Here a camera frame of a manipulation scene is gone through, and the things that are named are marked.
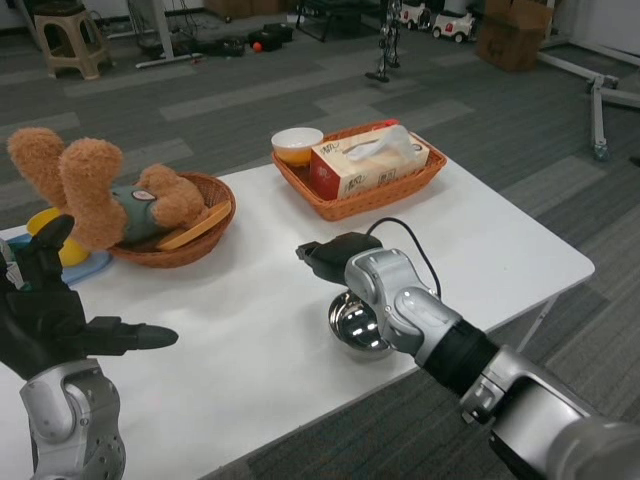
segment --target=stainless steel bowl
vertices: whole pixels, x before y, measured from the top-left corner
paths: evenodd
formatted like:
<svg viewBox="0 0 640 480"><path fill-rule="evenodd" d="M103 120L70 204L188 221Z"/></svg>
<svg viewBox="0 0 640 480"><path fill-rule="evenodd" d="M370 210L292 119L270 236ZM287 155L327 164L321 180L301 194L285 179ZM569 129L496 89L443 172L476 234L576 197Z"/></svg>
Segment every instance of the stainless steel bowl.
<svg viewBox="0 0 640 480"><path fill-rule="evenodd" d="M329 328L352 353L359 353L360 358L377 359L392 352L380 337L374 311L351 290L331 302Z"/></svg>

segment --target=teddy bear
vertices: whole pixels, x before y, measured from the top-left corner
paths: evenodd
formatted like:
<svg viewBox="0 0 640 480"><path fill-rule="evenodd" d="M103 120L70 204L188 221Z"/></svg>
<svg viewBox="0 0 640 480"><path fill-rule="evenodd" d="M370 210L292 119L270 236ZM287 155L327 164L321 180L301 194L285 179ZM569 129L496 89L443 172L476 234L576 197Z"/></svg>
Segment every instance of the teddy bear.
<svg viewBox="0 0 640 480"><path fill-rule="evenodd" d="M88 250L144 242L209 215L198 188L164 165L145 169L135 185L113 186L123 154L105 140L83 138L65 148L47 128L24 128L8 150L40 195L74 217L72 236Z"/></svg>

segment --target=plastic stool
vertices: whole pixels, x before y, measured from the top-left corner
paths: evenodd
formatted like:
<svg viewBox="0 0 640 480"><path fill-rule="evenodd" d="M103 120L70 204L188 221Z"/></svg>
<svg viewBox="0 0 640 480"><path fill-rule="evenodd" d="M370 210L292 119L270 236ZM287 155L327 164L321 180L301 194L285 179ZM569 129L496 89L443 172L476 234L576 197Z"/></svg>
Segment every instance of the plastic stool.
<svg viewBox="0 0 640 480"><path fill-rule="evenodd" d="M100 77L98 65L112 63L108 47L100 30L84 8L83 4L70 2L47 2L34 8L35 25L42 53L47 62L49 76L56 78L58 68L77 68L85 80ZM45 28L54 25L61 45L51 47ZM86 42L85 33L93 38Z"/></svg>

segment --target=white toy car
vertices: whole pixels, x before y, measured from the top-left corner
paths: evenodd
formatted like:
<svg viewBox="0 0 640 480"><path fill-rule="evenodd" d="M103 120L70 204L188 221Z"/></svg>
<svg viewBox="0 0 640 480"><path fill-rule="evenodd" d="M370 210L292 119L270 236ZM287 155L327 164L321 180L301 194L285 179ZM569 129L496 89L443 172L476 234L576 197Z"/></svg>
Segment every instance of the white toy car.
<svg viewBox="0 0 640 480"><path fill-rule="evenodd" d="M453 38L456 43L462 43L471 37L475 21L471 13L444 11L436 17L433 24L433 37L449 37Z"/></svg>
<svg viewBox="0 0 640 480"><path fill-rule="evenodd" d="M404 0L400 21L409 30L427 30L431 26L431 10L422 0Z"/></svg>

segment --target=white bowl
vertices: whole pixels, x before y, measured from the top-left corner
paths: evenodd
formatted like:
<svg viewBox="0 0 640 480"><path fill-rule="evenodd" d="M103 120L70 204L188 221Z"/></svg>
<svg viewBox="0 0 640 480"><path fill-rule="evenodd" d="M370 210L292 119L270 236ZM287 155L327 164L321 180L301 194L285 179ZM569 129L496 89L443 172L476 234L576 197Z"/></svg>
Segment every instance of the white bowl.
<svg viewBox="0 0 640 480"><path fill-rule="evenodd" d="M290 165L304 166L311 161L311 147L323 140L324 134L320 130L297 127L276 133L271 137L271 145L281 160Z"/></svg>

